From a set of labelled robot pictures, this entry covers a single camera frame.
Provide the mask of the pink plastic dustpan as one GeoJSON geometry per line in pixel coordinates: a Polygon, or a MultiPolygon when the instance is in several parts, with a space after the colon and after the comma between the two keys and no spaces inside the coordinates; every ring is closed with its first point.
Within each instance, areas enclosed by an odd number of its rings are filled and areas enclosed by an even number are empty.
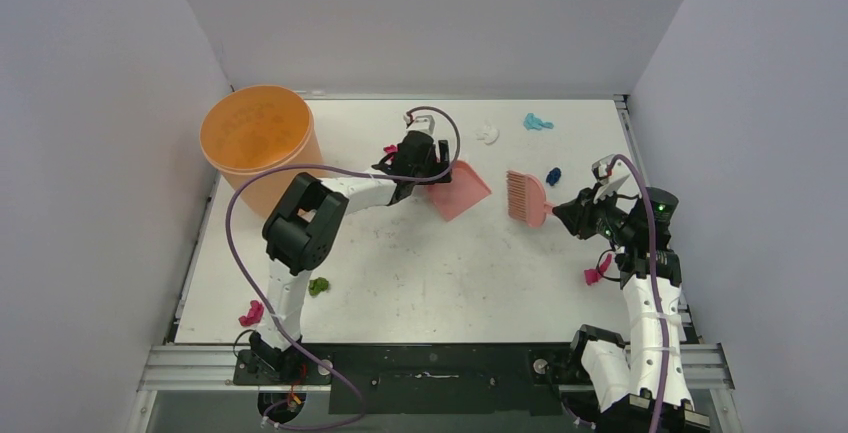
{"type": "Polygon", "coordinates": [[[428,199],[446,222],[458,218],[491,193],[486,182],[463,160],[454,165],[450,182],[426,186],[428,199]]]}

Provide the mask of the pink hand brush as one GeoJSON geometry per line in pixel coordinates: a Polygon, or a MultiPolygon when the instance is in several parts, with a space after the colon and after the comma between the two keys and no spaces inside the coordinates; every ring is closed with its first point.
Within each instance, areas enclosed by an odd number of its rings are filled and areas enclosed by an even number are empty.
{"type": "Polygon", "coordinates": [[[508,170],[506,188],[510,218],[539,228],[553,215],[554,204],[547,201],[543,184],[533,175],[508,170]]]}

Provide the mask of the green paper scrap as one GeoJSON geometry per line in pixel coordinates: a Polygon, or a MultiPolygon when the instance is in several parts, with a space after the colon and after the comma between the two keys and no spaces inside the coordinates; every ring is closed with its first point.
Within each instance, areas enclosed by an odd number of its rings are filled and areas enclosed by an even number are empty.
{"type": "Polygon", "coordinates": [[[311,297],[317,297],[323,292],[326,292],[330,289],[330,282],[327,278],[317,277],[311,279],[308,283],[308,294],[311,297]]]}

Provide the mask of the orange plastic bucket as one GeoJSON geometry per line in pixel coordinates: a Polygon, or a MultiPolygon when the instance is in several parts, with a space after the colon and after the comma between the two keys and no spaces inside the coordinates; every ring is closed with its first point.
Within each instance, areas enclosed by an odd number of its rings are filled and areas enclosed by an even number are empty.
{"type": "Polygon", "coordinates": [[[204,118],[204,156],[234,189],[289,164],[321,164],[313,113],[297,93],[257,85],[220,100],[204,118]]]}

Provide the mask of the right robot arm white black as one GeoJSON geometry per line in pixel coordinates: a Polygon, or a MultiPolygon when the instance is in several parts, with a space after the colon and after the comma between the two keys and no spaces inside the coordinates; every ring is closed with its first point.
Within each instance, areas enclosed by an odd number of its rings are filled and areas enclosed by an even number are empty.
{"type": "Polygon", "coordinates": [[[680,259],[669,248],[673,194],[648,188],[630,211],[617,195],[599,198],[597,187],[554,206],[574,237],[605,238],[615,253],[618,285],[630,333],[583,325],[565,355],[568,374],[590,381],[595,397],[565,394],[563,405],[597,432],[708,432],[708,415],[695,410],[680,350],[682,275],[680,259]]]}

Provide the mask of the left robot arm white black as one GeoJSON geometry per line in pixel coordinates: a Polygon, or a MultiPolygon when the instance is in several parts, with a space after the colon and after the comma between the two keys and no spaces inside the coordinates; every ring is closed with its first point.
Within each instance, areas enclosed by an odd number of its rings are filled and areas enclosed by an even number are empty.
{"type": "Polygon", "coordinates": [[[264,308],[243,353],[248,372],[261,371],[282,384],[305,370],[313,358],[301,344],[309,281],[328,258],[345,217],[395,205],[419,185],[450,182],[457,158],[448,141],[411,131],[395,152],[364,171],[325,166],[328,177],[318,178],[313,174],[316,164],[291,166],[295,176],[261,230],[269,259],[268,289],[257,285],[241,258],[235,260],[264,308]]]}

